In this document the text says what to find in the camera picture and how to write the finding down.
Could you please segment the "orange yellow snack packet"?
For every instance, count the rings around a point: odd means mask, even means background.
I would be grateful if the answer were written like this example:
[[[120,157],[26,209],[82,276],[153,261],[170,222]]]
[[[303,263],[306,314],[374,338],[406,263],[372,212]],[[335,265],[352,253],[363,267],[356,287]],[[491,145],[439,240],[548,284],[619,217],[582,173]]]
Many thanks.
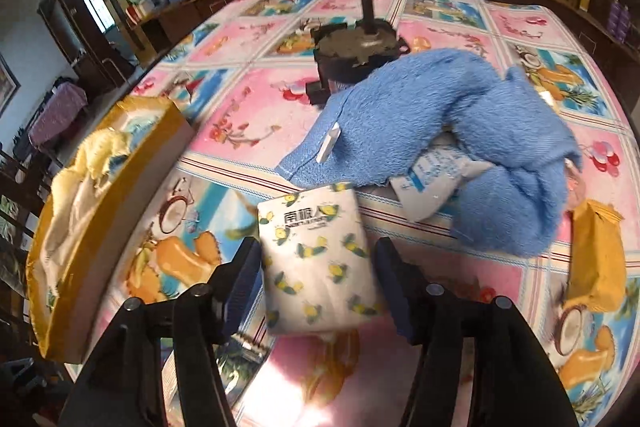
[[[585,199],[573,212],[570,272],[564,308],[615,312],[625,298],[626,260],[620,222],[611,205]]]

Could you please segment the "yellow cloth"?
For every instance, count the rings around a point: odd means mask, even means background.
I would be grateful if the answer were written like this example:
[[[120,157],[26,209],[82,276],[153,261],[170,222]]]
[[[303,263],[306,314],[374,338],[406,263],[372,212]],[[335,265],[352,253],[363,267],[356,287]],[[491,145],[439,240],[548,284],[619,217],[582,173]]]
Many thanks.
[[[113,128],[96,130],[78,147],[73,165],[62,169],[52,182],[53,218],[44,238],[40,262],[47,288],[58,297],[58,285],[70,255],[96,205],[111,185],[111,160],[127,158],[131,134]]]

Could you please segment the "white blue-text packet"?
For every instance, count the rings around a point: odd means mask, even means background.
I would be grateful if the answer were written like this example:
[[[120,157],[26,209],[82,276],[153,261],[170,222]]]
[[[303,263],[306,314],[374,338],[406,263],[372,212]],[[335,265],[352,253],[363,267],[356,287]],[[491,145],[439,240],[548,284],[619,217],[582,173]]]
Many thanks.
[[[494,164],[472,159],[457,145],[435,145],[424,152],[401,176],[390,178],[402,211],[411,222],[432,217],[457,188]]]

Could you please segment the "lemon print tissue pack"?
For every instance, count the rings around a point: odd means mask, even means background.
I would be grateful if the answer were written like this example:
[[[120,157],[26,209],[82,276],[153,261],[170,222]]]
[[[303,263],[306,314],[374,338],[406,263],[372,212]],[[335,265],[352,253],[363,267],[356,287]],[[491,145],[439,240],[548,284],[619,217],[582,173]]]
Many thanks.
[[[384,312],[350,184],[264,200],[257,212],[266,321],[272,335],[356,329]]]

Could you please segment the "large blue towel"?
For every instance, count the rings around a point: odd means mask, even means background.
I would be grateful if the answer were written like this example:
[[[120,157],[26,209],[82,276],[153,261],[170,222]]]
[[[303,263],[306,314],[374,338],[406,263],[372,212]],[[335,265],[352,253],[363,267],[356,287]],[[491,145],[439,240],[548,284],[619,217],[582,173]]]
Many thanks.
[[[311,188],[384,185],[435,145],[494,167],[458,188],[451,233],[476,251],[534,257],[555,240],[565,159],[582,163],[572,130],[518,66],[438,49],[401,57],[331,95],[277,173]]]

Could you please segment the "yellow-rimmed white foam tray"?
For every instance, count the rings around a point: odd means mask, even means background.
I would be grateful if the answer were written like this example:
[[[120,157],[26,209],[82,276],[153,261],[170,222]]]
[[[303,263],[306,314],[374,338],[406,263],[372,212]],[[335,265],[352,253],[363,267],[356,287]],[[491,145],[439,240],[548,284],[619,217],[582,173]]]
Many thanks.
[[[53,218],[52,183],[27,257],[32,329],[43,358],[55,362],[84,361],[102,295],[118,259],[152,196],[194,135],[173,101],[137,95],[116,103],[93,132],[104,128],[130,133],[130,153],[111,160],[111,185],[80,229],[58,297],[48,291],[40,262]]]

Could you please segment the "pink fluffy toy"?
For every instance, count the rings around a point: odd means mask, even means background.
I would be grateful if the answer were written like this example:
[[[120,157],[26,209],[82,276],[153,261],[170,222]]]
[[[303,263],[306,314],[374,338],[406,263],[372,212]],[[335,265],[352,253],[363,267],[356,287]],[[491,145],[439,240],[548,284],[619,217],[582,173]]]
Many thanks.
[[[574,162],[569,159],[565,159],[564,172],[567,186],[565,209],[573,211],[586,198],[586,182],[582,179],[582,174]]]

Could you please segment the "colourful cartoon tablecloth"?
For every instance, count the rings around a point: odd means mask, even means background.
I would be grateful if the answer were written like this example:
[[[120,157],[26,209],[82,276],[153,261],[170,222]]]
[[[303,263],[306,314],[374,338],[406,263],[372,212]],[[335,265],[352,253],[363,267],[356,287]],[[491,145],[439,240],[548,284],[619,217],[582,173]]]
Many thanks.
[[[334,341],[277,339],[256,283],[243,346],[224,358],[243,426],[382,426],[414,351],[355,281],[382,236],[456,295],[514,300],[580,425],[605,418],[639,362],[639,149],[595,61],[550,9],[486,0],[373,0],[404,53],[359,88],[311,104],[312,32],[360,0],[234,0],[167,53],[134,93],[195,129],[144,210],[94,332],[130,296],[174,298],[198,234],[229,258],[267,227],[316,260],[327,303],[279,267],[269,287],[306,323],[367,317]]]

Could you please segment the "black electric motor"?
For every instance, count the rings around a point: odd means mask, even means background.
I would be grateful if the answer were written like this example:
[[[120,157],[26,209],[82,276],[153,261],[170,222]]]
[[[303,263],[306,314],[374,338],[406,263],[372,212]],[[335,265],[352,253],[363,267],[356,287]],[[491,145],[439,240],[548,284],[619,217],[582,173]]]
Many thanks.
[[[396,29],[374,16],[373,0],[360,2],[362,17],[354,26],[325,24],[310,32],[319,76],[306,84],[311,105],[323,106],[332,94],[354,87],[375,69],[410,52]]]

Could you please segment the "purple bottles pair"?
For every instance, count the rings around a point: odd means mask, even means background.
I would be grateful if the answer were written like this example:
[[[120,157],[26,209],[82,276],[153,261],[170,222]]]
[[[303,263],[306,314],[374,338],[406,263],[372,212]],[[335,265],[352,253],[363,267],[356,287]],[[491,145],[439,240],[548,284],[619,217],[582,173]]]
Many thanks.
[[[630,27],[630,12],[628,5],[613,0],[608,12],[606,30],[618,42],[624,43]]]

